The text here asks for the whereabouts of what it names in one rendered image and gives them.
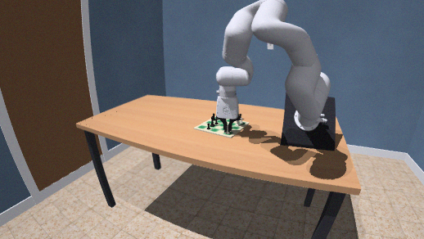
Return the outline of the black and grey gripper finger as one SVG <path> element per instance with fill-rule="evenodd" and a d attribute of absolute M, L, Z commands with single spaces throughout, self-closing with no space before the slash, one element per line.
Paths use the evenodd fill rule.
<path fill-rule="evenodd" d="M 215 118 L 218 119 L 218 120 L 221 120 L 223 122 L 223 129 L 224 129 L 224 132 L 226 132 L 227 131 L 227 125 L 228 125 L 226 119 L 221 119 L 221 118 L 218 118 L 217 116 Z"/>
<path fill-rule="evenodd" d="M 238 121 L 238 120 L 240 120 L 240 116 L 239 116 L 239 114 L 238 114 L 237 119 L 230 119 L 230 120 L 229 120 L 229 124 L 228 124 L 228 132 L 229 132 L 229 133 L 230 133 L 230 131 L 232 130 L 232 123 L 233 123 L 233 122 L 235 122 L 235 121 Z"/>

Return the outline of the green and cream chessboard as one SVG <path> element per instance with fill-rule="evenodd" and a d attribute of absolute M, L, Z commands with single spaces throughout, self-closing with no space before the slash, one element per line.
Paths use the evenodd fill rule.
<path fill-rule="evenodd" d="M 197 125 L 193 129 L 200 130 L 207 133 L 216 134 L 226 138 L 232 138 L 234 135 L 240 132 L 243 128 L 245 128 L 250 122 L 243 121 L 243 124 L 239 123 L 240 126 L 236 126 L 237 122 L 235 121 L 234 123 L 232 123 L 232 130 L 230 131 L 230 134 L 226 134 L 227 131 L 224 132 L 223 122 L 220 119 L 217 119 L 218 124 L 215 124 L 215 121 L 214 121 L 214 127 L 210 127 L 210 129 L 207 129 L 208 123 L 211 125 L 211 119 L 208 119 L 206 122 Z"/>

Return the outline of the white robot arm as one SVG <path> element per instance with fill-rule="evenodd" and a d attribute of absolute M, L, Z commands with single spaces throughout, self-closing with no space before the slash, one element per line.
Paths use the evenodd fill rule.
<path fill-rule="evenodd" d="M 282 47 L 290 57 L 292 64 L 286 77 L 286 93 L 297 110 L 296 125 L 304 131 L 311 131 L 320 122 L 327 122 L 320 116 L 324 116 L 323 107 L 331 82 L 321 72 L 320 61 L 306 31 L 285 23 L 287 12 L 283 0 L 259 0 L 235 13 L 225 30 L 223 59 L 236 68 L 220 68 L 216 81 L 221 86 L 216 93 L 221 97 L 235 97 L 236 86 L 250 84 L 254 67 L 247 53 L 254 35 L 262 42 Z"/>

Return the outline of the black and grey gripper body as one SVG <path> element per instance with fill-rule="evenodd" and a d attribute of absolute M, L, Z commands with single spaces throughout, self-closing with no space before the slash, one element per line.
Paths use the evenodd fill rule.
<path fill-rule="evenodd" d="M 235 120 L 239 114 L 237 97 L 218 96 L 216 116 L 221 119 Z"/>

